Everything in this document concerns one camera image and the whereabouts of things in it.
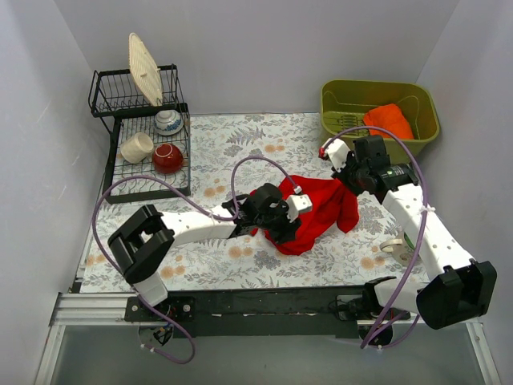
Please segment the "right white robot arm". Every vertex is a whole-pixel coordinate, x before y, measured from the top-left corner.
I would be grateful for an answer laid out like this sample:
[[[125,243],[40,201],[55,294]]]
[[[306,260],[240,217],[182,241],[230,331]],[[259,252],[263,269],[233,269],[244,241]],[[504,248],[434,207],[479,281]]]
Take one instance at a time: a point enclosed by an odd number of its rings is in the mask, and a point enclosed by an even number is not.
[[[349,147],[331,138],[319,151],[354,195],[369,193],[394,217],[414,243],[428,282],[379,278],[364,285],[364,312],[384,317],[391,308],[419,315],[432,329],[485,315],[497,279],[488,261],[476,261],[450,234],[423,192],[415,162],[392,164],[381,136],[359,137]]]

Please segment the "red t shirt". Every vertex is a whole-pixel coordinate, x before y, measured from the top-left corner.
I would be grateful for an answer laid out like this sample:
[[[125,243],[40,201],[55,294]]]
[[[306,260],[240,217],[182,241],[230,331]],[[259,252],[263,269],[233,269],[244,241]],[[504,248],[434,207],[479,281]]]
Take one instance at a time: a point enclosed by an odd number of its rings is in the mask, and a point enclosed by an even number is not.
[[[284,255],[299,256],[310,251],[315,241],[333,224],[343,232],[353,230],[359,222],[357,197],[339,180],[315,179],[291,175],[292,180],[302,188],[313,203],[313,210],[300,215],[301,227],[296,232],[296,239],[284,244],[277,244],[269,232],[264,231],[265,238]]]

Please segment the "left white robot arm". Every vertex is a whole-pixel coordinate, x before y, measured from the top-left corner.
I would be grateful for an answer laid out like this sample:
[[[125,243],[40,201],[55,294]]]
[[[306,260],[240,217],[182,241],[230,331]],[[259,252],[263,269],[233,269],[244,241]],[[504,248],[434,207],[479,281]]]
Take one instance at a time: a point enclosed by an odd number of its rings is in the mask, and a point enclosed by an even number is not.
[[[171,309],[168,290],[158,273],[170,248],[242,237],[255,229],[267,231],[276,244],[293,241],[301,227],[300,215],[313,208],[308,195],[299,190],[295,188],[284,198],[278,187],[266,183],[206,213],[160,212],[154,205],[144,205],[107,243],[125,281],[142,298],[144,313],[160,321]]]

